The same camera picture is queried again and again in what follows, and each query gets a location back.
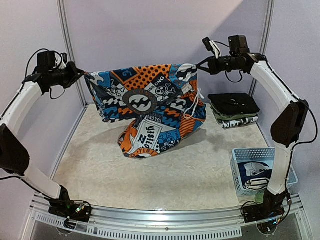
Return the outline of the black garment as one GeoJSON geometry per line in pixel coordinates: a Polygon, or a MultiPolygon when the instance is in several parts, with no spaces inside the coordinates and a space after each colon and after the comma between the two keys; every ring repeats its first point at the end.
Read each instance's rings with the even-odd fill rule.
{"type": "Polygon", "coordinates": [[[221,114],[257,114],[260,111],[255,100],[247,93],[209,94],[207,97],[221,114]]]}

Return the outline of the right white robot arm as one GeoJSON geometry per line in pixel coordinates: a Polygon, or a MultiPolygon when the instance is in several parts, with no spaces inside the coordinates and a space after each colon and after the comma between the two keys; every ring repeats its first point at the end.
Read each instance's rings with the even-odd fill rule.
{"type": "Polygon", "coordinates": [[[228,41],[229,55],[222,55],[215,41],[204,38],[202,42],[213,56],[198,63],[197,68],[210,75],[232,71],[249,74],[267,91],[278,108],[279,116],[270,128],[275,147],[274,164],[264,193],[266,201],[258,208],[262,218],[269,218],[278,210],[275,200],[284,200],[288,195],[288,178],[294,149],[305,123],[309,104],[286,85],[265,55],[250,51],[244,35],[230,36],[228,41]]]}

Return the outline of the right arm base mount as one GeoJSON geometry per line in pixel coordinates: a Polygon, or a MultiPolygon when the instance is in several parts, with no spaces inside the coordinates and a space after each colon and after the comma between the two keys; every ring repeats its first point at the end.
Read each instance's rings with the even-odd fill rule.
{"type": "Polygon", "coordinates": [[[245,223],[251,223],[276,219],[277,217],[282,219],[285,216],[285,209],[282,204],[269,208],[263,203],[256,203],[250,200],[241,206],[240,213],[245,223]]]}

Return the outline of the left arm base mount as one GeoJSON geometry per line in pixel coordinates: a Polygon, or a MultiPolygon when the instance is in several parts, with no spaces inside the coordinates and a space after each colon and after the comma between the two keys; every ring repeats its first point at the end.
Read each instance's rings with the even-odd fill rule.
{"type": "Polygon", "coordinates": [[[73,221],[88,223],[90,221],[92,206],[84,200],[60,200],[44,198],[50,204],[49,213],[73,221]]]}

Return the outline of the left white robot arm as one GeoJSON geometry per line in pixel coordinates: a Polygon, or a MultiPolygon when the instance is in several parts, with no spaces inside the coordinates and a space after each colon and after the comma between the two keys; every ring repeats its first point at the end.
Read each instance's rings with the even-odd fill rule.
{"type": "Polygon", "coordinates": [[[34,104],[52,88],[70,88],[86,73],[68,61],[66,53],[42,48],[34,53],[37,65],[27,74],[20,89],[0,116],[0,168],[8,178],[16,178],[55,203],[55,209],[63,216],[74,213],[68,191],[47,177],[31,161],[27,149],[18,139],[19,131],[34,104]]]}

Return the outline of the blue orange patterned cloth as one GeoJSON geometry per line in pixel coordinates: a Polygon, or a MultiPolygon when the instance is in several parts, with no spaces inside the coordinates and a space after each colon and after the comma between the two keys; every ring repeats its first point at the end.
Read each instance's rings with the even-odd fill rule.
{"type": "Polygon", "coordinates": [[[198,69],[191,63],[91,72],[84,79],[105,123],[130,121],[118,138],[128,158],[171,150],[207,118],[198,69]]]}

